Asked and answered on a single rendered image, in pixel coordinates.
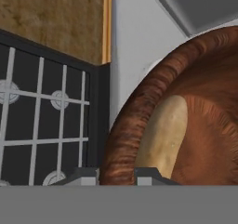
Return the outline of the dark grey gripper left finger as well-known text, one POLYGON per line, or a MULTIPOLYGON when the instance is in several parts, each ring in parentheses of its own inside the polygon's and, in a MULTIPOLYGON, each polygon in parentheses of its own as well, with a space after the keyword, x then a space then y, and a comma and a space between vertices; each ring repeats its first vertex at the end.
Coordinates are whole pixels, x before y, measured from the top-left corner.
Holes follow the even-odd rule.
POLYGON ((99 169, 96 167, 78 167, 68 178, 62 179, 53 186, 97 186, 99 169))

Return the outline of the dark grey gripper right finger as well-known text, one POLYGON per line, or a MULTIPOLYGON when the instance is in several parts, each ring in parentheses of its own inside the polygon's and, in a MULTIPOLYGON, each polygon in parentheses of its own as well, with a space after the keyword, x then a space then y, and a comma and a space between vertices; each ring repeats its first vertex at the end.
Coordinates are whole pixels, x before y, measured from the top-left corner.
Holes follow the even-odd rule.
POLYGON ((136 167, 135 183, 137 186, 177 185, 177 182, 164 178, 155 167, 136 167))

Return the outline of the brown wooden bowl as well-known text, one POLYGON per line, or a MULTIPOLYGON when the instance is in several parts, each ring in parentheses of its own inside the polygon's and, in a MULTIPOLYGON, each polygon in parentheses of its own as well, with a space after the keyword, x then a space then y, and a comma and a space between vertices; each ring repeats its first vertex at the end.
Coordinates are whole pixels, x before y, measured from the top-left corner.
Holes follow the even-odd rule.
POLYGON ((135 162, 154 109, 185 98, 188 124, 172 176, 183 185, 238 185, 238 26, 201 34, 162 59, 119 112, 99 182, 135 183, 135 162))

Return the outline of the pale tan sweet potato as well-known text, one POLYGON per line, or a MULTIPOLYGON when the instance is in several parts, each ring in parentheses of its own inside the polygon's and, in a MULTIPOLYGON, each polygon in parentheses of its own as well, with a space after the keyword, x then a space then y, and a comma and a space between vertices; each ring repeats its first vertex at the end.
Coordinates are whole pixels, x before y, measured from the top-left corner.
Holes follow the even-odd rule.
POLYGON ((179 148, 188 124, 185 98, 171 96, 158 105, 142 135, 136 167, 156 167, 164 178, 171 178, 179 148))

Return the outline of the black hob with grey grate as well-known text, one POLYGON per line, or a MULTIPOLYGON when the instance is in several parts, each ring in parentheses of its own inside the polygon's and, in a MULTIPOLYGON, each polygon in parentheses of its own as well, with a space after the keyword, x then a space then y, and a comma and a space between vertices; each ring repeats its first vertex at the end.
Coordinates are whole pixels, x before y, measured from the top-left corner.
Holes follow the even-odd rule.
POLYGON ((0 30, 0 187, 48 186, 99 168, 110 67, 0 30))

